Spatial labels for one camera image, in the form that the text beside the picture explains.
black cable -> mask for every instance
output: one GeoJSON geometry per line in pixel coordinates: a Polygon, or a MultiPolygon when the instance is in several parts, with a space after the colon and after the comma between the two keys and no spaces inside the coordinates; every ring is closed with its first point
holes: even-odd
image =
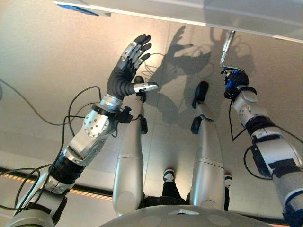
{"type": "Polygon", "coordinates": [[[1,84],[0,84],[0,100],[2,99],[2,94],[3,94],[3,90],[2,90],[2,87],[1,87],[1,84]]]}
{"type": "Polygon", "coordinates": [[[299,137],[293,135],[292,133],[290,133],[289,131],[283,129],[283,128],[280,127],[280,126],[275,125],[275,127],[277,127],[277,128],[279,128],[279,129],[283,130],[284,132],[288,133],[289,135],[291,135],[292,137],[296,138],[297,140],[299,140],[299,141],[303,144],[303,140],[301,140],[299,137]]]}
{"type": "MultiPolygon", "coordinates": [[[[18,90],[16,90],[12,85],[8,84],[7,82],[5,82],[4,80],[0,79],[0,82],[2,82],[3,84],[5,84],[6,86],[8,86],[10,89],[12,89],[14,92],[16,92],[29,106],[30,108],[35,112],[35,114],[41,119],[43,120],[44,122],[50,124],[50,125],[54,125],[54,126],[61,126],[62,124],[59,124],[59,123],[53,123],[53,122],[50,122],[48,120],[46,120],[42,115],[40,115],[38,113],[38,111],[33,107],[33,105],[30,103],[30,101],[28,101],[18,90]]],[[[3,94],[3,90],[2,90],[2,87],[0,85],[0,100],[2,99],[2,94],[3,94]]]]}
{"type": "Polygon", "coordinates": [[[143,116],[141,114],[139,114],[135,119],[132,119],[132,121],[136,121],[138,119],[141,119],[143,116]]]}
{"type": "Polygon", "coordinates": [[[116,124],[116,135],[114,136],[114,134],[112,134],[112,137],[116,138],[118,136],[118,124],[119,122],[117,122],[116,124]]]}
{"type": "Polygon", "coordinates": [[[18,92],[13,86],[11,86],[10,84],[8,84],[7,82],[5,82],[4,80],[0,79],[0,81],[5,84],[6,86],[8,86],[10,89],[12,89],[14,92],[16,92],[29,106],[30,108],[32,108],[32,110],[35,112],[35,114],[37,114],[37,116],[43,120],[44,122],[51,124],[51,125],[55,125],[55,126],[60,126],[61,124],[57,124],[57,123],[52,123],[48,120],[46,120],[43,116],[41,116],[38,111],[33,107],[33,105],[20,93],[18,92]]]}
{"type": "MultiPolygon", "coordinates": [[[[44,165],[44,166],[40,166],[40,167],[36,168],[36,170],[42,169],[42,168],[47,167],[47,166],[50,166],[50,165],[51,165],[51,164],[47,164],[47,165],[44,165]]],[[[16,195],[16,198],[15,198],[15,207],[16,207],[17,204],[18,204],[19,195],[20,195],[20,193],[21,193],[21,190],[22,190],[23,186],[25,185],[26,181],[32,176],[32,174],[33,174],[34,172],[35,172],[35,170],[33,170],[32,172],[30,172],[30,173],[26,176],[26,178],[24,178],[24,180],[23,180],[21,186],[19,187],[19,190],[18,190],[17,195],[16,195]]],[[[37,176],[37,178],[35,179],[35,182],[34,182],[33,186],[32,186],[31,189],[28,191],[27,195],[24,197],[23,200],[26,200],[26,199],[28,198],[28,196],[30,195],[30,193],[31,193],[32,190],[34,189],[35,185],[37,184],[39,178],[40,178],[40,171],[38,171],[38,176],[37,176]]]]}
{"type": "Polygon", "coordinates": [[[35,202],[33,203],[33,205],[36,205],[37,202],[38,202],[38,200],[40,199],[40,197],[41,197],[41,195],[42,195],[42,193],[43,193],[43,190],[44,190],[44,188],[45,188],[45,186],[46,186],[46,183],[48,182],[48,179],[49,179],[49,177],[50,177],[50,174],[51,174],[51,171],[52,171],[52,169],[53,169],[53,167],[54,167],[54,164],[56,163],[56,161],[58,160],[58,158],[59,158],[59,156],[60,156],[60,154],[61,154],[61,152],[62,152],[62,149],[63,149],[63,146],[64,146],[64,128],[65,128],[65,120],[66,120],[68,117],[85,118],[85,117],[83,117],[83,116],[73,116],[73,115],[72,115],[72,116],[65,116],[65,118],[64,118],[64,120],[63,120],[63,124],[62,124],[62,141],[61,141],[61,146],[60,146],[59,152],[58,152],[57,157],[55,158],[54,162],[52,163],[51,167],[49,168],[49,173],[48,173],[48,175],[47,175],[47,177],[46,177],[46,180],[45,180],[45,182],[44,182],[44,184],[43,184],[43,186],[42,186],[42,188],[41,188],[41,190],[40,190],[40,193],[39,193],[37,199],[36,199],[35,202]]]}
{"type": "MultiPolygon", "coordinates": [[[[13,172],[16,172],[16,171],[22,171],[22,170],[32,170],[34,172],[37,172],[38,175],[40,176],[40,171],[38,169],[35,169],[35,168],[20,168],[20,169],[13,169],[13,170],[9,170],[9,171],[6,171],[4,173],[1,173],[0,176],[2,175],[5,175],[5,174],[9,174],[9,173],[13,173],[13,172]]],[[[3,206],[3,205],[0,205],[1,208],[4,208],[4,209],[7,209],[7,210],[18,210],[17,208],[12,208],[12,207],[7,207],[7,206],[3,206]]]]}
{"type": "Polygon", "coordinates": [[[258,178],[258,179],[262,179],[262,180],[272,180],[272,178],[264,178],[264,177],[260,177],[260,176],[257,176],[255,174],[253,174],[247,167],[247,164],[246,164],[246,155],[248,153],[248,151],[252,148],[252,146],[248,147],[244,153],[244,156],[243,156],[243,163],[244,163],[244,166],[246,168],[246,170],[251,174],[253,175],[254,177],[258,178]]]}
{"type": "Polygon", "coordinates": [[[71,119],[70,119],[70,117],[71,117],[71,116],[70,116],[70,115],[71,115],[71,106],[72,106],[73,102],[76,100],[76,98],[79,97],[79,95],[81,95],[83,92],[85,92],[85,91],[87,91],[87,90],[90,90],[90,89],[93,89],[93,88],[97,88],[97,89],[98,89],[98,91],[99,91],[99,99],[100,99],[100,101],[101,101],[101,90],[100,90],[100,88],[99,88],[98,86],[91,86],[91,87],[88,87],[88,88],[82,90],[81,92],[79,92],[79,93],[73,98],[73,100],[72,100],[71,103],[70,103],[70,106],[68,107],[68,116],[67,116],[67,117],[68,117],[68,125],[70,126],[72,136],[75,136],[75,133],[74,133],[74,131],[73,131],[73,129],[72,129],[72,126],[71,126],[71,119]]]}
{"type": "Polygon", "coordinates": [[[235,139],[240,136],[246,129],[244,128],[242,131],[240,131],[235,137],[233,137],[233,134],[232,134],[232,120],[231,120],[231,108],[232,108],[232,100],[231,100],[231,103],[229,105],[229,111],[228,111],[228,118],[229,118],[229,125],[230,125],[230,128],[231,128],[231,136],[232,136],[232,142],[235,141],[235,139]]]}
{"type": "Polygon", "coordinates": [[[83,107],[81,107],[77,112],[76,112],[76,116],[78,115],[78,113],[80,113],[80,111],[82,110],[82,109],[84,109],[86,106],[88,106],[88,105],[92,105],[92,104],[97,104],[97,103],[100,103],[100,102],[92,102],[92,103],[87,103],[87,104],[85,104],[83,107]]]}

black robot foot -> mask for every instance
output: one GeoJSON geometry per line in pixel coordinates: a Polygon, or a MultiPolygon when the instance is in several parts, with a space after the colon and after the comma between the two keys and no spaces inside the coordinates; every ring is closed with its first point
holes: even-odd
{"type": "Polygon", "coordinates": [[[207,90],[208,90],[208,83],[205,81],[200,82],[196,88],[195,97],[191,104],[194,109],[196,108],[196,103],[198,101],[203,102],[205,100],[207,90]]]}

black pants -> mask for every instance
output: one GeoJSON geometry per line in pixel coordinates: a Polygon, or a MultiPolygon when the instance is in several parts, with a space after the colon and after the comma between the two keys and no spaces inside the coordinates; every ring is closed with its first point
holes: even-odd
{"type": "MultiPolygon", "coordinates": [[[[162,196],[169,196],[176,199],[181,199],[180,193],[177,189],[175,182],[164,182],[162,196]]],[[[228,210],[229,205],[229,189],[225,188],[225,203],[224,210],[228,210]]]]}

metal rod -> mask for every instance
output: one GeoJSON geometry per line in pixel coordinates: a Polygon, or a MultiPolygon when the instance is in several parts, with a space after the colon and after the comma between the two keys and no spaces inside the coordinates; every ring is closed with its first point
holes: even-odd
{"type": "Polygon", "coordinates": [[[232,39],[233,39],[234,35],[235,35],[235,31],[232,31],[232,30],[228,31],[227,34],[226,34],[225,43],[224,43],[224,46],[223,46],[223,49],[222,49],[222,56],[221,56],[221,59],[220,59],[220,66],[223,67],[224,69],[241,70],[237,67],[224,65],[225,57],[226,57],[226,54],[227,54],[227,52],[229,50],[229,47],[232,43],[232,39]]]}

beige floor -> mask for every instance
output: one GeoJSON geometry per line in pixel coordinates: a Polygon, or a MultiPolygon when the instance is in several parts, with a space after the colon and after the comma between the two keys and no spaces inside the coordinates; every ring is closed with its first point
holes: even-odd
{"type": "MultiPolygon", "coordinates": [[[[189,192],[197,145],[197,136],[190,133],[194,117],[190,103],[197,84],[205,80],[210,85],[206,103],[215,115],[224,165],[234,179],[230,210],[281,218],[282,207],[273,184],[253,178],[244,168],[242,157],[251,144],[249,136],[244,133],[236,141],[230,140],[229,101],[223,97],[224,78],[219,67],[225,39],[221,29],[118,14],[88,16],[48,0],[2,0],[0,78],[17,88],[46,119],[61,122],[69,102],[82,89],[98,85],[105,94],[121,51],[143,33],[151,35],[150,53],[154,55],[138,74],[160,85],[158,91],[148,94],[144,105],[149,126],[149,133],[143,136],[145,194],[161,194],[162,173],[168,166],[177,171],[180,194],[185,197],[189,192]]],[[[260,105],[267,108],[273,122],[301,138],[302,62],[302,44],[245,33],[236,34],[227,56],[228,64],[246,70],[260,105]]],[[[0,166],[51,162],[60,146],[61,128],[41,121],[20,97],[3,84],[2,88],[0,166]]],[[[77,100],[74,111],[97,100],[97,92],[89,91],[77,100]]],[[[232,122],[236,133],[241,126],[234,111],[232,122]]],[[[81,121],[74,123],[75,128],[80,125],[81,121]]],[[[124,125],[119,126],[118,138],[108,139],[79,183],[112,188],[124,130],[124,125]]],[[[285,137],[303,153],[298,142],[285,137]]],[[[65,144],[70,139],[68,132],[65,144]]],[[[248,165],[257,171],[251,156],[248,165]]]]}

